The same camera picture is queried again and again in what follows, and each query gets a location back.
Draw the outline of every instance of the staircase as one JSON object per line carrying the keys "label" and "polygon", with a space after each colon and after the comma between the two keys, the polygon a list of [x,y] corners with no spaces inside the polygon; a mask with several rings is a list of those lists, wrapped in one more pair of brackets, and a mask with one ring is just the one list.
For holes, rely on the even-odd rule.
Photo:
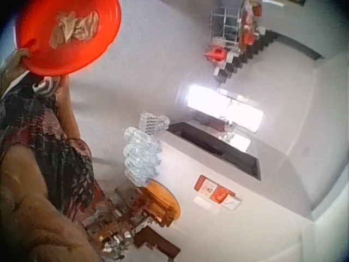
{"label": "staircase", "polygon": [[264,35],[259,34],[258,38],[252,45],[248,45],[243,53],[238,56],[234,56],[232,63],[226,63],[225,68],[219,68],[217,75],[215,75],[216,81],[225,83],[228,78],[231,78],[233,74],[236,74],[239,68],[243,68],[244,64],[247,64],[250,59],[258,55],[259,52],[263,51],[270,43],[272,43],[279,34],[266,30]]}

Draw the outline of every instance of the window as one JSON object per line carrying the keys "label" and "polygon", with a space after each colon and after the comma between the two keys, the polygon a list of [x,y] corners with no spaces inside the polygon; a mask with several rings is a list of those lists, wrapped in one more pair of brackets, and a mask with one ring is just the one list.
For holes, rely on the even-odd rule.
{"label": "window", "polygon": [[251,132],[258,130],[263,118],[261,110],[198,85],[190,86],[187,105]]}

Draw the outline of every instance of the person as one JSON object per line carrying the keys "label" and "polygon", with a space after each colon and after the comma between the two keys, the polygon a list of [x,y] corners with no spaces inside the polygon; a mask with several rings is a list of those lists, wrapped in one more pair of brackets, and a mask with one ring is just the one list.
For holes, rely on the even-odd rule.
{"label": "person", "polygon": [[1,71],[1,241],[12,261],[100,261],[73,223],[94,195],[91,152],[80,139],[70,103],[69,77],[48,94],[33,86],[45,79],[27,73],[27,50],[17,50]]}

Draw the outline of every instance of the red frisbee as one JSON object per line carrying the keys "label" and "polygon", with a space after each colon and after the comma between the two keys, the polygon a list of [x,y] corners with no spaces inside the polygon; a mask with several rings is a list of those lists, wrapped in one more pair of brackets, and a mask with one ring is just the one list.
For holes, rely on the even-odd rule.
{"label": "red frisbee", "polygon": [[[74,11],[76,17],[98,13],[95,36],[86,41],[71,42],[53,49],[52,30],[59,12]],[[17,47],[26,47],[31,54],[23,58],[24,65],[33,73],[60,76],[75,72],[100,57],[113,42],[121,23],[121,9],[117,0],[32,0],[16,23]]]}

